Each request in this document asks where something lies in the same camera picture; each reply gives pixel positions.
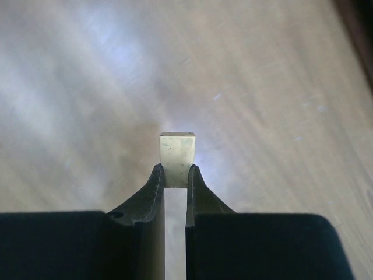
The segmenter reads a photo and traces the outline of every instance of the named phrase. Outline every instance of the wood grain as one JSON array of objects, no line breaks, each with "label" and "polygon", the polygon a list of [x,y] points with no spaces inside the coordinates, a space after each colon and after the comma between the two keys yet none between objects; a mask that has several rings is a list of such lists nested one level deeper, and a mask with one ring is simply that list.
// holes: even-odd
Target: wood grain
[{"label": "wood grain", "polygon": [[[0,210],[113,209],[193,131],[239,212],[306,212],[373,278],[373,102],[332,1],[0,3]],[[166,192],[185,279],[186,193]]]}]

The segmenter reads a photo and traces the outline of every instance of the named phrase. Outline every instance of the wooden surface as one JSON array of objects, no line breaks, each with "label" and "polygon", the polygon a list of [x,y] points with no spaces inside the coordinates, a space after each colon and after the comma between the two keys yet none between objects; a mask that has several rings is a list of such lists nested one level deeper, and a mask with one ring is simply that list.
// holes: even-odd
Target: wooden surface
[{"label": "wooden surface", "polygon": [[[113,209],[193,131],[240,212],[306,212],[373,278],[373,102],[331,1],[0,2],[0,211]],[[166,275],[185,279],[185,190]]]}]

